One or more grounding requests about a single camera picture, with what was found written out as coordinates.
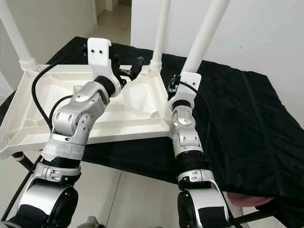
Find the white pole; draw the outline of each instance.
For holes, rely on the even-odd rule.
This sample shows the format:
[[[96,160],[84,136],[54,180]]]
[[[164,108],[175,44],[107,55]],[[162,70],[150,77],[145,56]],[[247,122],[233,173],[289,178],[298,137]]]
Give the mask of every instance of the white pole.
[[[196,73],[230,0],[213,0],[191,47],[182,72]]]
[[[168,24],[170,0],[161,0],[161,3],[161,12],[156,32],[153,57],[150,62],[150,69],[158,71],[161,70],[162,67],[162,50]]]
[[[35,59],[31,56],[19,32],[6,0],[0,0],[0,19],[19,56],[21,69],[34,70],[37,68]]]

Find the black tablecloth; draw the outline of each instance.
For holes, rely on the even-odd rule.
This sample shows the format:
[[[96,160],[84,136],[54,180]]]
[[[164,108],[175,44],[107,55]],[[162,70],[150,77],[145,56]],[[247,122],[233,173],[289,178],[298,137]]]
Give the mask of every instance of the black tablecloth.
[[[48,62],[80,50],[75,37]],[[110,58],[131,65],[138,56],[148,65],[152,51],[112,44]],[[163,54],[161,77],[168,86],[186,58]],[[62,64],[87,64],[78,56]],[[193,115],[202,146],[217,183],[224,191],[275,197],[260,208],[280,208],[276,215],[288,227],[304,226],[304,131],[281,104],[268,78],[203,61]],[[0,122],[13,95],[0,106]],[[176,183],[170,138],[87,145],[84,161]]]

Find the white vertical pillar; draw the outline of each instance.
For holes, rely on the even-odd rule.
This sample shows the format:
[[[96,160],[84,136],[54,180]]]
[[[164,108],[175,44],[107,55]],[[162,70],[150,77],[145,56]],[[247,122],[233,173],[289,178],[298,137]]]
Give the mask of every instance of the white vertical pillar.
[[[196,73],[230,0],[212,0],[182,72]]]
[[[35,59],[31,56],[19,32],[6,0],[0,0],[0,19],[19,56],[21,69],[34,70],[37,68]]]
[[[162,50],[169,17],[170,0],[161,0],[161,3],[161,13],[158,21],[153,57],[150,62],[150,69],[152,70],[161,70],[162,67]]]

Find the white wall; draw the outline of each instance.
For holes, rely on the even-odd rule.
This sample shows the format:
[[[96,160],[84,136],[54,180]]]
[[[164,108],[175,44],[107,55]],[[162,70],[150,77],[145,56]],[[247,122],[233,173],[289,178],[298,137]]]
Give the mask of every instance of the white wall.
[[[83,36],[95,25],[92,0],[8,0],[9,8],[31,55],[46,63],[74,36]],[[7,36],[1,29],[2,36]],[[16,53],[5,38],[0,43],[0,68],[15,89],[22,73]]]
[[[160,2],[132,1],[132,46],[153,49]],[[165,53],[187,56],[210,2],[171,1]],[[266,74],[304,127],[303,9],[301,0],[232,0],[204,59]]]

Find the white plastic tray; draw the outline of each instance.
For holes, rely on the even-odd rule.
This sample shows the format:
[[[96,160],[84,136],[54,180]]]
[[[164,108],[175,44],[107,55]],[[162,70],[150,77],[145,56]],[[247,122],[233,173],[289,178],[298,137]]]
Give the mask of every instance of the white plastic tray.
[[[38,72],[26,71],[0,128],[0,159],[24,150],[42,149],[50,130],[36,108],[32,81]],[[60,98],[79,90],[92,80],[89,65],[58,65],[37,84],[37,97],[48,115]],[[63,101],[58,107],[68,103]],[[158,71],[144,66],[134,81],[110,99],[105,113],[97,119],[88,144],[169,136],[171,113],[167,93]]]

